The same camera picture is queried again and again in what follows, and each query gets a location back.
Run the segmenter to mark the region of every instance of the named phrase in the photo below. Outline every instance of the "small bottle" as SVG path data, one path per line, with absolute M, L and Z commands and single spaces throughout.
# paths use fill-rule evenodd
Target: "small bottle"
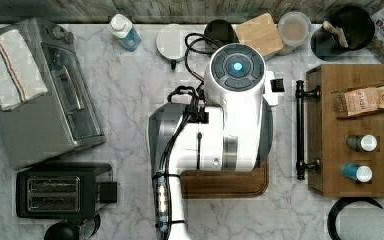
M 376 149 L 377 140 L 372 135 L 351 135 L 347 138 L 347 145 L 357 152 L 371 152 Z
M 142 42 L 132 22 L 121 14 L 115 15 L 111 19 L 108 29 L 118 38 L 120 44 L 130 52 L 134 52 Z
M 358 180 L 360 182 L 368 182 L 372 179 L 372 169 L 367 166 L 347 163 L 342 166 L 342 174 L 345 177 Z

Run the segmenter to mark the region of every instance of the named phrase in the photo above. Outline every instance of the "white towel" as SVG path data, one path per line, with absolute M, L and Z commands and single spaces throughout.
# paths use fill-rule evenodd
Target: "white towel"
M 0 36 L 0 105 L 11 110 L 48 92 L 36 62 L 18 30 Z

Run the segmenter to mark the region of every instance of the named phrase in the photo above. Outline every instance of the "toaster oven window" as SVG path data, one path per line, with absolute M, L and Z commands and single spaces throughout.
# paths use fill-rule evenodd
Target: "toaster oven window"
M 42 48 L 74 140 L 100 135 L 75 53 L 46 43 Z

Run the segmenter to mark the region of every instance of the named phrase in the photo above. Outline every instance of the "wooden tray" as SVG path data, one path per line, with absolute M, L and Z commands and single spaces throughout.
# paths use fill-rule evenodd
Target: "wooden tray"
M 269 159 L 252 172 L 186 171 L 180 179 L 183 198 L 256 197 L 269 185 Z

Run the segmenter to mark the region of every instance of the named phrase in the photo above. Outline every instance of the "toaster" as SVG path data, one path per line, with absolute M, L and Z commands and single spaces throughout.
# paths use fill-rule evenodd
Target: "toaster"
M 0 108 L 0 135 L 13 169 L 106 141 L 74 49 L 74 36 L 55 23 L 27 19 L 17 29 L 48 93 L 11 111 Z
M 40 164 L 17 174 L 20 218 L 89 219 L 117 202 L 117 182 L 108 163 Z

